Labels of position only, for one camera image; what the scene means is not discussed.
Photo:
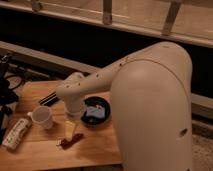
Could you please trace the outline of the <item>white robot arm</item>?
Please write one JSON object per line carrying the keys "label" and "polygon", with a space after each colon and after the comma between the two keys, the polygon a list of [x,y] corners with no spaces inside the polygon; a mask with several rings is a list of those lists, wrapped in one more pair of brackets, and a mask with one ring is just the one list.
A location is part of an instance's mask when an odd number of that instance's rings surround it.
{"label": "white robot arm", "polygon": [[160,42],[57,88],[71,118],[87,94],[108,91],[124,171],[193,171],[192,62],[181,46]]}

